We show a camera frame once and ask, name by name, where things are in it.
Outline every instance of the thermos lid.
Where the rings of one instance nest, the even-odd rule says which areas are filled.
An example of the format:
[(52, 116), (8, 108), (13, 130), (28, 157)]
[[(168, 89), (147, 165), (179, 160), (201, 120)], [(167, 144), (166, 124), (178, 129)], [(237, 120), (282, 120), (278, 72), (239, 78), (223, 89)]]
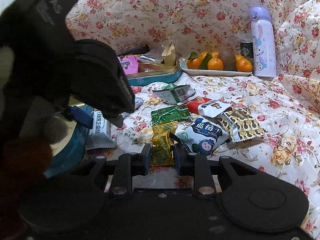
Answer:
[(267, 9), (263, 7), (251, 7), (250, 8), (250, 21), (266, 20), (271, 22), (271, 17)]

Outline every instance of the brown paper bag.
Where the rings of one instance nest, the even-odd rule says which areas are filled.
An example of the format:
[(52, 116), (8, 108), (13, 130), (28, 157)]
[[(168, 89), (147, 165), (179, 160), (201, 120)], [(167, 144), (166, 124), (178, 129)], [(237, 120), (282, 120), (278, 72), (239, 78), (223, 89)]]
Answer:
[(164, 57), (165, 65), (167, 66), (176, 65), (176, 50), (174, 48), (173, 41), (170, 42), (167, 46), (165, 46), (164, 51), (162, 52), (162, 56)]

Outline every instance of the gold wrapper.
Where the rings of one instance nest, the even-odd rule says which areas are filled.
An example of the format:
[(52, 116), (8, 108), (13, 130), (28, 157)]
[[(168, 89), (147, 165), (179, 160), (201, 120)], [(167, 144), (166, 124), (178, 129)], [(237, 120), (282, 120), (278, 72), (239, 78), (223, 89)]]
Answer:
[(258, 136), (267, 131), (260, 127), (257, 119), (251, 116), (248, 109), (239, 108), (219, 114), (216, 119), (230, 134), (233, 142), (241, 142)]
[(173, 151), (171, 146), (173, 142), (169, 138), (170, 132), (174, 133), (178, 126), (177, 121), (165, 122), (155, 125), (153, 129), (151, 166), (174, 165)]

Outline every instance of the white tray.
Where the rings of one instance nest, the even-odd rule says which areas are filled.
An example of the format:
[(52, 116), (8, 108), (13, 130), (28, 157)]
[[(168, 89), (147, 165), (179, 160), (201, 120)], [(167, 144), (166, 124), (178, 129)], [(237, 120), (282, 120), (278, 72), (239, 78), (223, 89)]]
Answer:
[(252, 72), (239, 72), (239, 71), (224, 71), (224, 70), (202, 70), (202, 69), (188, 69), (187, 62), (180, 62), (181, 69), (188, 75), (192, 76), (214, 76), (214, 77), (239, 77), (239, 76), (250, 76)]

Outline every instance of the pink snack package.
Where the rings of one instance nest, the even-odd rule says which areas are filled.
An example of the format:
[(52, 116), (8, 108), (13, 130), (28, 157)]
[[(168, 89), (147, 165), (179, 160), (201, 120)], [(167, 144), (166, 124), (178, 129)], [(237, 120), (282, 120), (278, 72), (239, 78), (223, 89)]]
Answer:
[(138, 73), (137, 55), (129, 55), (120, 59), (123, 71), (126, 75)]

